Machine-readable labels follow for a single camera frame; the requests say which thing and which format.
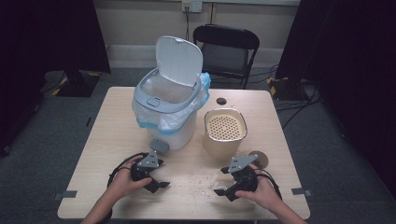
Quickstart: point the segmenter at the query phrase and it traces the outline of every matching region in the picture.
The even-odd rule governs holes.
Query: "person's left hand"
[[[145,187],[152,181],[152,178],[150,177],[141,179],[139,181],[133,181],[131,178],[131,167],[137,160],[141,158],[142,156],[136,156],[125,162],[125,164],[123,164],[121,169],[119,169],[117,172],[117,175],[114,177],[110,186],[108,186],[106,191],[111,193],[112,196],[117,200],[127,196],[136,189]]]

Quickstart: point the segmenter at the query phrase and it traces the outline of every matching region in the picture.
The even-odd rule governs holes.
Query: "wooden table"
[[[198,111],[197,127],[190,142],[180,150],[160,156],[164,163],[151,172],[159,182],[169,181],[166,189],[152,194],[145,189],[129,195],[113,207],[113,218],[185,219],[185,220],[260,220],[276,218],[268,210],[244,199],[234,202],[213,191],[230,187],[231,175],[224,175],[220,164],[209,158],[203,140],[204,116],[208,110],[230,107],[239,110],[247,124],[247,137],[237,155],[260,150],[269,158],[266,170],[280,186],[283,200],[302,218],[310,216],[303,194],[291,189],[301,187],[272,99],[267,91],[209,90],[206,105]],[[150,152],[149,135],[139,128],[132,110],[132,87],[113,87],[106,98],[82,151],[67,190],[76,190],[76,198],[63,198],[60,218],[84,218],[106,189],[108,175],[125,158],[138,152]],[[226,105],[218,105],[223,97]]]

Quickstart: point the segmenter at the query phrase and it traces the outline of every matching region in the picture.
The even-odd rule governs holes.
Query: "white trash can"
[[[201,50],[184,39],[159,38],[156,60],[157,68],[134,89],[132,108],[139,126],[148,129],[151,146],[160,142],[181,149],[195,131],[197,110],[207,102],[210,77],[202,74]]]

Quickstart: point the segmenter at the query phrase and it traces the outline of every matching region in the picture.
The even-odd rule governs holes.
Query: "open lid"
[[[160,37],[156,44],[156,59],[160,75],[181,85],[194,86],[202,73],[201,50],[181,38]]]

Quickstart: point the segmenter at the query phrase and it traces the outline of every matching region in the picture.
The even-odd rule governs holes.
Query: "gray carpet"
[[[38,112],[10,145],[10,155],[0,159],[0,223],[78,223],[57,217],[60,201],[53,200],[53,195],[67,188],[108,88],[135,86],[149,70],[112,69],[111,75],[101,77],[90,98],[54,97],[46,92]],[[252,73],[268,71],[262,68]],[[268,75],[252,77],[247,88],[268,90],[263,82]],[[46,74],[48,83],[43,90],[61,76],[62,72]],[[238,81],[222,79],[211,88],[240,86]],[[313,89],[306,86],[308,94]],[[296,106],[296,102],[274,103],[279,110]],[[296,111],[279,111],[281,124]],[[323,103],[302,110],[284,133],[303,188],[313,192],[307,197],[309,223],[395,223],[396,203],[371,166],[341,137]]]

